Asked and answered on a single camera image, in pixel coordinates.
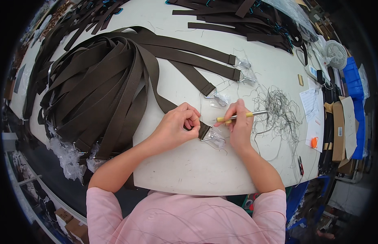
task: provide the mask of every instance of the paper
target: paper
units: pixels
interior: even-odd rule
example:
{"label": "paper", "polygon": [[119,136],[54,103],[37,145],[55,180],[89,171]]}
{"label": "paper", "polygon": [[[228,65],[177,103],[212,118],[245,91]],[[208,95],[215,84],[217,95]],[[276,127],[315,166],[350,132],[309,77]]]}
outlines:
{"label": "paper", "polygon": [[354,104],[351,97],[341,100],[344,116],[344,139],[346,148],[346,158],[350,159],[357,148],[357,134],[355,131]]}
{"label": "paper", "polygon": [[[308,78],[308,88],[313,90],[318,90],[316,95],[316,100],[318,105],[323,103],[323,92],[319,88],[319,84],[313,81],[310,77]],[[324,106],[318,106],[318,113],[315,115],[314,119],[308,122],[307,137],[305,144],[311,146],[311,140],[315,137],[318,138],[318,147],[315,148],[317,151],[323,151],[323,135],[324,135]]]}
{"label": "paper", "polygon": [[311,121],[319,112],[318,99],[315,89],[309,89],[300,93],[301,102],[305,112],[307,123]]}

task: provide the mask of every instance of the person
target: person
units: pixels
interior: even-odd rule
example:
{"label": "person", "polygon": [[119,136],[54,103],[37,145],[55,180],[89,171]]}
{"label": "person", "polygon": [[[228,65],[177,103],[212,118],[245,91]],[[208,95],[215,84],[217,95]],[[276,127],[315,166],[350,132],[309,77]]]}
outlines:
{"label": "person", "polygon": [[107,161],[92,176],[86,196],[90,243],[284,243],[285,187],[274,167],[252,148],[254,118],[247,118],[247,112],[240,99],[230,105],[224,118],[237,115],[228,125],[230,143],[261,193],[252,217],[225,197],[150,191],[123,218],[113,193],[136,167],[150,156],[198,137],[200,113],[183,103],[169,111],[147,139]]}

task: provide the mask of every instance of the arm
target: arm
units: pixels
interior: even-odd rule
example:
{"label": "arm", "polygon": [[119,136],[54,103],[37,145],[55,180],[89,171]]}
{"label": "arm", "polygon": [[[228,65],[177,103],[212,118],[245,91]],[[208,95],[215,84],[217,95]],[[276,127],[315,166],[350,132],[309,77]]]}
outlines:
{"label": "arm", "polygon": [[[249,110],[244,106],[244,101],[239,99],[236,103],[231,104],[225,113],[225,120],[235,113],[237,115],[236,120],[228,124],[231,133],[231,145],[242,159],[252,182],[260,193],[268,193],[277,189],[285,191],[284,184],[277,170],[251,146],[250,135],[254,118],[247,118],[247,112]],[[222,123],[218,122],[214,126],[219,126]]]}
{"label": "arm", "polygon": [[[88,188],[98,187],[117,192],[144,159],[197,138],[200,130],[199,117],[200,113],[187,103],[169,111],[147,139],[99,167],[90,179]],[[194,128],[186,131],[184,125],[188,129],[192,126]]]}

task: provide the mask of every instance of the hand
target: hand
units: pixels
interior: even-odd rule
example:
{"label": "hand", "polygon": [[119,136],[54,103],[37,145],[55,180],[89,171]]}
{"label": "hand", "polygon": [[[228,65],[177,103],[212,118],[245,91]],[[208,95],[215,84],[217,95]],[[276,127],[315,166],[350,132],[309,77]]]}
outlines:
{"label": "hand", "polygon": [[[230,130],[230,143],[236,152],[246,149],[252,149],[250,136],[254,117],[246,117],[246,113],[250,112],[245,106],[243,99],[238,99],[236,103],[232,103],[224,115],[224,120],[228,120],[232,115],[236,114],[235,120],[227,124]],[[224,122],[217,122],[213,126],[218,127]]]}
{"label": "hand", "polygon": [[162,118],[155,131],[146,139],[148,149],[153,155],[160,154],[184,144],[185,142],[198,137],[200,130],[200,113],[188,103],[183,103],[173,110],[170,110]]}

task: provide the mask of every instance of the blue bin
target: blue bin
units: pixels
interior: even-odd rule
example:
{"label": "blue bin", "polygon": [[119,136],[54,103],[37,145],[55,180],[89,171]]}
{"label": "blue bin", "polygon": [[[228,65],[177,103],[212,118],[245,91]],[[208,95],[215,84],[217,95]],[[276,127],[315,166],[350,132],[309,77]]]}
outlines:
{"label": "blue bin", "polygon": [[[322,189],[322,196],[326,193],[326,190],[328,188],[328,184],[330,183],[330,177],[327,175],[322,175],[318,177],[319,179],[324,180],[324,185]],[[289,197],[286,199],[286,223],[289,223],[292,216],[296,212],[297,208],[300,205],[301,200],[303,199],[305,192],[307,191],[309,181],[300,183],[298,187],[293,188],[292,191],[289,194]],[[315,223],[319,222],[320,217],[323,214],[325,206],[321,205],[318,208],[318,211],[315,213]],[[303,223],[304,225],[307,225],[307,219],[302,218],[299,221],[296,221],[292,226],[287,227],[286,230],[293,229],[294,227],[300,225]]]}
{"label": "blue bin", "polygon": [[364,89],[362,88],[358,68],[355,64],[353,57],[347,59],[347,64],[346,67],[343,69],[343,73],[349,96],[351,96],[352,98],[363,100]]}
{"label": "blue bin", "polygon": [[353,98],[354,104],[354,114],[356,120],[359,122],[357,130],[357,148],[352,155],[352,159],[362,160],[362,154],[364,153],[365,147],[365,114],[364,114],[364,104],[360,99]]}

